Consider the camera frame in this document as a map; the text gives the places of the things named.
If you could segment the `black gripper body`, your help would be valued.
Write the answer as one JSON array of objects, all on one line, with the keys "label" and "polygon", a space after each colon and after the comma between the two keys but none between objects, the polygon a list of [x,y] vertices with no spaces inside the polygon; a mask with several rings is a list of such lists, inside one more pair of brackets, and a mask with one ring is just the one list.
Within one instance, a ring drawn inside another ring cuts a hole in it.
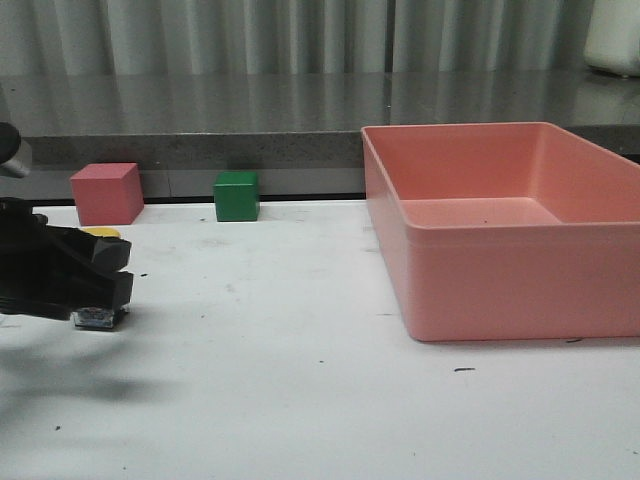
[{"label": "black gripper body", "polygon": [[49,241],[48,217],[30,202],[1,198],[1,313],[55,318],[55,307],[42,299]]}]

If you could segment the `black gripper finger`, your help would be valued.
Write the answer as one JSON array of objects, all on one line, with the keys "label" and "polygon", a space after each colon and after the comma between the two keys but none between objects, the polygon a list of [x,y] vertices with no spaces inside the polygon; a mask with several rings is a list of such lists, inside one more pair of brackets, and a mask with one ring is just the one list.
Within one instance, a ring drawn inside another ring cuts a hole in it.
[{"label": "black gripper finger", "polygon": [[46,226],[49,273],[91,268],[114,273],[128,265],[131,243],[118,236],[96,236],[78,228]]},{"label": "black gripper finger", "polygon": [[82,309],[117,312],[130,301],[133,279],[127,271],[52,260],[47,265],[47,317],[69,320]]}]

